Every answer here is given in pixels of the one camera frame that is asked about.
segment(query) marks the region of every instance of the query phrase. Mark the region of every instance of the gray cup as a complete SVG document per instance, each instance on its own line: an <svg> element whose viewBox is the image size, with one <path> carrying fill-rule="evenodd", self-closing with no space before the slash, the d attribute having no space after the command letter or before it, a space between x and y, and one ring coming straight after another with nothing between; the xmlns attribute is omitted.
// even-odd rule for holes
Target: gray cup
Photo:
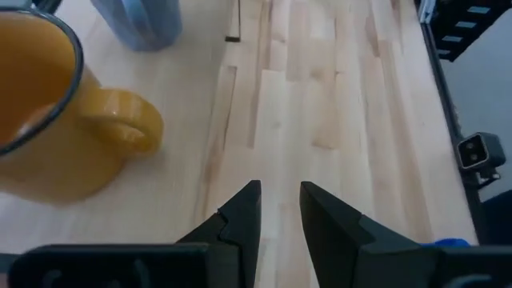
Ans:
<svg viewBox="0 0 512 288"><path fill-rule="evenodd" d="M91 0L119 40L135 51L157 51L182 32L179 0Z"/></svg>

